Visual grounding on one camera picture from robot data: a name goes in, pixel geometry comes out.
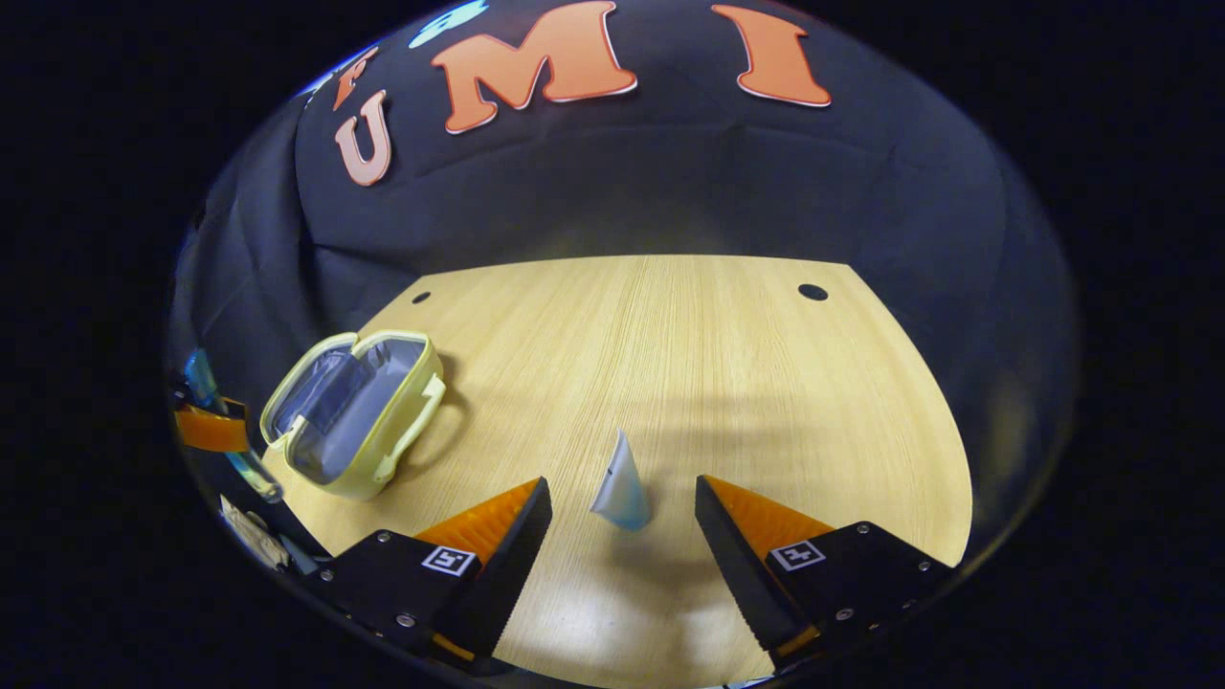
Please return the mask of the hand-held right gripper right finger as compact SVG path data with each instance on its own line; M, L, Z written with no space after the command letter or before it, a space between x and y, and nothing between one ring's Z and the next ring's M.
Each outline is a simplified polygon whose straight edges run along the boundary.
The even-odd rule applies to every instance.
M944 592L953 566L871 521L832 527L710 474L695 516L774 671L850 653Z

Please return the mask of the pale yellow suitcase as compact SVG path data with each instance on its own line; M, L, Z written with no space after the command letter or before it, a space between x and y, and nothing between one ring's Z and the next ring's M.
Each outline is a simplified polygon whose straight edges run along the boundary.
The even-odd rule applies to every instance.
M408 330L338 333L307 349L258 416L288 468L331 497L368 500L443 402L432 340Z

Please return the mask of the white and blue tube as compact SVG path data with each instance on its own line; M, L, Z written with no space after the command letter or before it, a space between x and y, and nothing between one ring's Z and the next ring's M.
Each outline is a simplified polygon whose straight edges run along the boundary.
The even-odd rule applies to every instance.
M620 428L588 511L627 532L642 531L652 519L646 484L635 462L628 436Z

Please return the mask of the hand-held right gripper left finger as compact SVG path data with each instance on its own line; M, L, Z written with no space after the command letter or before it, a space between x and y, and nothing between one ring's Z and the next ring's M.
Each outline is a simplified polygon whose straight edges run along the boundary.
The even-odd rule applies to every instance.
M303 588L403 653L481 673L551 519L548 481L537 477L417 535L376 528Z

